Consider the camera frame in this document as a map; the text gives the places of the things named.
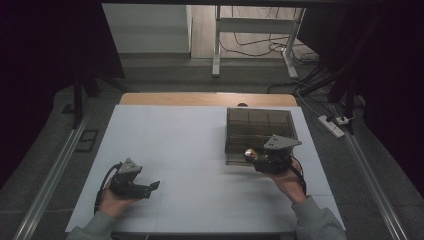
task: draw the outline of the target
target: floor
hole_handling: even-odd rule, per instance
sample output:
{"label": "floor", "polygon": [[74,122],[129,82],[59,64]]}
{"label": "floor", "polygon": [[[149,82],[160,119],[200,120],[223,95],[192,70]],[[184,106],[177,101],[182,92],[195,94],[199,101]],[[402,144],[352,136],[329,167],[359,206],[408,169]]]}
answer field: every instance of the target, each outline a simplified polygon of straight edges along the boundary
{"label": "floor", "polygon": [[[192,6],[192,52],[191,57],[212,58],[215,45],[215,7]],[[293,19],[295,9],[277,7],[230,7],[221,8],[221,17],[259,18],[259,19]],[[281,45],[287,43],[288,35],[221,33],[222,58],[275,58],[281,59]],[[307,59],[316,59],[317,55],[298,40],[294,43],[294,53],[299,57],[308,54]]]}

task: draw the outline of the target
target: metal rail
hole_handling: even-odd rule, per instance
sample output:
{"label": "metal rail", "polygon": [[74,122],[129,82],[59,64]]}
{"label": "metal rail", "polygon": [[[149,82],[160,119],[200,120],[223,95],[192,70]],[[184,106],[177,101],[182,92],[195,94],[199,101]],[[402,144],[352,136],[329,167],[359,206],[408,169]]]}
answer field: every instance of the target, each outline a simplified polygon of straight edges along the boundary
{"label": "metal rail", "polygon": [[80,138],[81,133],[87,125],[88,119],[90,117],[91,105],[91,101],[88,101],[86,114],[84,114],[84,117],[79,126],[76,129],[72,129],[65,145],[61,149],[55,163],[50,169],[50,172],[44,180],[43,185],[38,191],[34,201],[31,204],[31,207],[28,209],[27,214],[22,220],[21,225],[19,226],[18,231],[16,232],[13,239],[31,239],[32,235],[34,234],[34,231],[37,228],[44,211],[46,210],[47,204],[50,202],[53,192],[56,189],[60,178],[62,177],[62,173],[68,164],[72,152],[75,149],[78,139]]}
{"label": "metal rail", "polygon": [[362,177],[365,180],[365,183],[368,186],[368,189],[371,192],[372,197],[374,198],[375,203],[380,209],[381,216],[383,217],[384,222],[387,225],[387,228],[392,235],[392,238],[395,240],[407,240],[409,239],[406,235],[406,232],[397,216],[395,210],[393,209],[392,204],[384,193],[383,189],[378,182],[377,177],[374,174],[369,161],[365,154],[363,153],[359,143],[356,141],[356,137],[351,135],[349,132],[345,132],[346,143],[351,150],[356,163],[358,164],[359,171],[362,174]]}

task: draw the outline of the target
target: table leg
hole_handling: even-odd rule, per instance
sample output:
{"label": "table leg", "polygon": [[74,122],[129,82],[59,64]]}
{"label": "table leg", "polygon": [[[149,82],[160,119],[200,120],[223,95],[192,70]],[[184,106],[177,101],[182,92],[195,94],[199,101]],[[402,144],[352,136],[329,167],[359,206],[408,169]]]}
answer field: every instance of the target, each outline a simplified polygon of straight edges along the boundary
{"label": "table leg", "polygon": [[293,65],[293,61],[290,58],[290,53],[293,50],[293,43],[294,43],[294,40],[296,39],[297,32],[299,31],[299,27],[300,27],[300,23],[302,22],[304,11],[305,9],[301,8],[299,13],[297,14],[292,25],[292,30],[289,36],[289,40],[287,41],[287,46],[283,50],[283,58],[284,58],[284,61],[286,62],[287,70],[289,72],[289,76],[291,79],[299,78],[296,72],[296,68]]}
{"label": "table leg", "polygon": [[220,52],[221,48],[219,45],[219,36],[221,30],[221,6],[215,7],[216,17],[216,32],[215,32],[215,48],[213,53],[213,64],[212,64],[212,77],[219,77],[219,64],[220,64]]}

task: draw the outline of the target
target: power strip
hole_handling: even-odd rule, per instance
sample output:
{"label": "power strip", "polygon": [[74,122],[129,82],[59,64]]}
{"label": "power strip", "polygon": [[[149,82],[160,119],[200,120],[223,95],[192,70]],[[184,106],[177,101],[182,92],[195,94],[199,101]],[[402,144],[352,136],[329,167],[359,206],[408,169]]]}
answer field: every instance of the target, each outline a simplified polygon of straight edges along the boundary
{"label": "power strip", "polygon": [[330,131],[336,138],[344,136],[344,132],[340,130],[332,121],[327,122],[327,116],[322,115],[318,120]]}
{"label": "power strip", "polygon": [[336,118],[337,124],[339,125],[345,125],[349,123],[349,119],[345,118],[345,117],[339,117]]}

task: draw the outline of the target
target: hand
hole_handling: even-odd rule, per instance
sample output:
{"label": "hand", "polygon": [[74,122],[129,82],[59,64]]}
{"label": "hand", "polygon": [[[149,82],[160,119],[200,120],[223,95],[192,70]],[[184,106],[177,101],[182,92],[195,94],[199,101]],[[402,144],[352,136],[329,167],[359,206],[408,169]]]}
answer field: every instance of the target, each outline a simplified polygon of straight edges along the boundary
{"label": "hand", "polygon": [[[300,164],[298,161],[293,159],[292,166],[296,168],[299,172],[302,171],[302,168],[300,167]],[[300,185],[299,178],[294,174],[292,170],[287,170],[280,174],[269,174],[266,173],[268,177],[270,177],[275,184],[277,185],[278,189],[282,193],[284,193],[293,204],[302,203],[306,201],[306,196],[303,193],[302,185]]]}
{"label": "hand", "polygon": [[133,198],[120,198],[116,196],[111,190],[109,190],[110,179],[105,186],[103,191],[102,200],[100,201],[99,211],[106,213],[107,215],[117,218],[121,215],[124,210],[132,203],[139,201],[140,199]]}

